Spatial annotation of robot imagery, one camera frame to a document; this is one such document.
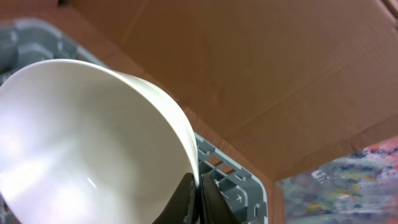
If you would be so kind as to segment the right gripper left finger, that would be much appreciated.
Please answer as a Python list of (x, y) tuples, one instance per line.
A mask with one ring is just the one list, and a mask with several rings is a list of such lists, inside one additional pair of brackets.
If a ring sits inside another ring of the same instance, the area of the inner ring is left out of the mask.
[(195, 224), (197, 220), (195, 209), (196, 192), (193, 174), (186, 173), (153, 224)]

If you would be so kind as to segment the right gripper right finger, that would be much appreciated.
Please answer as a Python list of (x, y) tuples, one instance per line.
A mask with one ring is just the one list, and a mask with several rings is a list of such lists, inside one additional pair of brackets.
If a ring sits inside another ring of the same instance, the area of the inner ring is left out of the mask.
[(214, 179), (209, 174), (200, 178), (200, 223), (202, 224), (240, 224)]

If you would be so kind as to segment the white bowl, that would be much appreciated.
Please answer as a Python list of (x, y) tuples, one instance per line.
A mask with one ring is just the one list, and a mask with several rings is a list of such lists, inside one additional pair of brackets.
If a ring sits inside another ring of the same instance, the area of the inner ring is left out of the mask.
[(152, 223), (197, 144), (157, 85), (92, 63), (28, 65), (1, 85), (1, 195), (21, 223)]

